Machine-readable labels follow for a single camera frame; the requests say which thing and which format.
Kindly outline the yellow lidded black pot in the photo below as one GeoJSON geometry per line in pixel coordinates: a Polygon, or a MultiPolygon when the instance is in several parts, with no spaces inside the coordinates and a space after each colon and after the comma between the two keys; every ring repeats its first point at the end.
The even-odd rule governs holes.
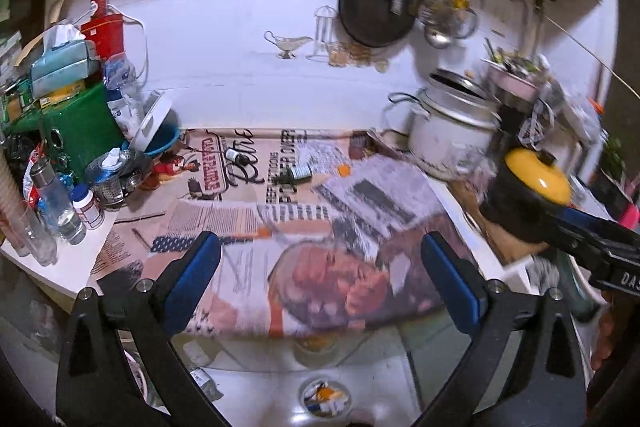
{"type": "Polygon", "coordinates": [[[570,182],[548,150],[514,148],[488,184],[480,213],[529,244],[547,242],[554,218],[570,203],[570,182]]]}

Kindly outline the white pill bottle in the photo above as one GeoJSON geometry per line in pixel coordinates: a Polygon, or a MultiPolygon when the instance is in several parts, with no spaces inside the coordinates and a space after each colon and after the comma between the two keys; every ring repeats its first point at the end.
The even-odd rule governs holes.
{"type": "Polygon", "coordinates": [[[70,200],[80,220],[89,230],[96,230],[103,225],[104,211],[87,184],[76,185],[70,191],[70,200]]]}

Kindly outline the steel strainer cup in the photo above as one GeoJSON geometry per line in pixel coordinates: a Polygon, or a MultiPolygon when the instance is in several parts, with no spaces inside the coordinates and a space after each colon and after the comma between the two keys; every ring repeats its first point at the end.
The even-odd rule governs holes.
{"type": "Polygon", "coordinates": [[[119,208],[152,170],[152,160],[138,150],[114,147],[91,161],[85,178],[105,208],[119,208]]]}

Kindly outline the clear water bottle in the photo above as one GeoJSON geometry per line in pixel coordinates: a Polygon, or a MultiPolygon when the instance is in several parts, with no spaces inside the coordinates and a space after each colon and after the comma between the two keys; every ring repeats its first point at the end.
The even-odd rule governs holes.
{"type": "Polygon", "coordinates": [[[56,175],[51,161],[40,157],[29,170],[39,198],[43,200],[44,214],[53,231],[70,245],[80,244],[86,236],[86,227],[80,220],[67,188],[56,175]]]}

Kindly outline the small white capped vial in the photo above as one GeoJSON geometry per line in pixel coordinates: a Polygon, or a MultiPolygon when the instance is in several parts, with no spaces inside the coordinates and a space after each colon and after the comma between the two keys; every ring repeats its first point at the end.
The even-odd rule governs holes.
{"type": "Polygon", "coordinates": [[[228,161],[231,161],[232,164],[241,167],[250,165],[250,163],[252,162],[246,154],[241,153],[234,148],[227,148],[227,150],[224,151],[224,158],[228,159],[228,161]]]}

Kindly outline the blue bowl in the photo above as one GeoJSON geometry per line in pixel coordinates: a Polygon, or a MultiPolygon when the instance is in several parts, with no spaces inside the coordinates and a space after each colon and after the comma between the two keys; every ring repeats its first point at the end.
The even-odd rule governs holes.
{"type": "Polygon", "coordinates": [[[144,150],[145,155],[152,158],[162,155],[175,145],[180,134],[180,129],[175,124],[161,124],[144,150]]]}

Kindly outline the newspaper table covering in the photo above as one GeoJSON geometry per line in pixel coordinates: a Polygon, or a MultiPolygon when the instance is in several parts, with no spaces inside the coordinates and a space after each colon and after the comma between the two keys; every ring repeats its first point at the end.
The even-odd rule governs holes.
{"type": "Polygon", "coordinates": [[[221,259],[188,324],[201,336],[305,336],[424,317],[442,302],[422,265],[423,236],[438,232],[473,259],[427,176],[376,153],[367,135],[186,130],[119,211],[90,283],[125,294],[204,231],[219,237],[221,259]],[[232,164],[227,148],[252,162],[232,164]]]}

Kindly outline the sink drain strainer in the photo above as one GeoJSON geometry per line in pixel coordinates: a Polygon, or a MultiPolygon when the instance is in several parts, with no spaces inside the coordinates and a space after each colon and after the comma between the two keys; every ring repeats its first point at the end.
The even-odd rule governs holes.
{"type": "Polygon", "coordinates": [[[338,381],[317,378],[300,389],[300,403],[311,416],[333,419],[344,416],[352,406],[352,394],[338,381]]]}

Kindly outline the white rice cooker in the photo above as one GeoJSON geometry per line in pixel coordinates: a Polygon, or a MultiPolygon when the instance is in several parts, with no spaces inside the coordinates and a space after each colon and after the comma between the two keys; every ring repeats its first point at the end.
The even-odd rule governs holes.
{"type": "Polygon", "coordinates": [[[436,69],[412,99],[409,152],[442,181],[469,176],[500,127],[499,102],[477,83],[436,69]]]}

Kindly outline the orange peel piece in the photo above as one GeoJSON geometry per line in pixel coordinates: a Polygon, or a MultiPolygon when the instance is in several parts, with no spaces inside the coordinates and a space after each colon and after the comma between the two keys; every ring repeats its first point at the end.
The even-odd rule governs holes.
{"type": "Polygon", "coordinates": [[[337,173],[343,178],[346,178],[346,176],[352,173],[352,168],[347,164],[342,164],[337,167],[337,173]]]}

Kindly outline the pink utensil holder bowl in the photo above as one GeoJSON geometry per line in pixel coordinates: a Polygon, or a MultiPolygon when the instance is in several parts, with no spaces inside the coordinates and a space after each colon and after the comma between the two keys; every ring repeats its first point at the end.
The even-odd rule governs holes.
{"type": "Polygon", "coordinates": [[[527,103],[533,102],[538,98],[539,84],[511,74],[504,66],[486,60],[486,58],[484,58],[483,62],[487,65],[488,79],[494,87],[510,93],[515,98],[527,103]]]}

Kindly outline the white perforated lid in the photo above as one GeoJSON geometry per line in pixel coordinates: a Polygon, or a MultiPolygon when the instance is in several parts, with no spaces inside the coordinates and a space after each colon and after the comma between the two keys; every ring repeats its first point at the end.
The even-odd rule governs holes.
{"type": "Polygon", "coordinates": [[[150,101],[152,104],[149,110],[142,119],[139,129],[129,142],[131,148],[140,150],[140,152],[144,152],[148,148],[158,129],[167,118],[172,105],[171,99],[164,92],[153,91],[150,101]]]}

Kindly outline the tissue box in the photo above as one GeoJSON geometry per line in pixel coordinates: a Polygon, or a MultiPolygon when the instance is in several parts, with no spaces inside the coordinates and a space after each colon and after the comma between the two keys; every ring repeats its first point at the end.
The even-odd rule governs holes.
{"type": "Polygon", "coordinates": [[[44,33],[43,43],[43,54],[30,68],[35,100],[85,80],[100,68],[94,42],[72,24],[52,26],[44,33]]]}

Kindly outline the red thermos jug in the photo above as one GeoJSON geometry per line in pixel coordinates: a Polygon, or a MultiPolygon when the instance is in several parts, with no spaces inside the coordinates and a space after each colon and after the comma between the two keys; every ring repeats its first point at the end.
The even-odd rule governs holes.
{"type": "Polygon", "coordinates": [[[124,17],[108,7],[108,0],[91,0],[89,20],[80,31],[94,44],[101,61],[125,52],[124,17]]]}

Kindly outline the black frying pan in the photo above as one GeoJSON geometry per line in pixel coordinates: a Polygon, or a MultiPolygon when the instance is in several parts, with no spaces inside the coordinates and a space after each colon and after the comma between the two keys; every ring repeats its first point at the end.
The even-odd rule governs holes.
{"type": "Polygon", "coordinates": [[[413,28],[416,17],[409,13],[410,1],[402,0],[401,12],[396,15],[392,0],[338,0],[338,15],[352,40],[369,48],[386,48],[413,28]]]}

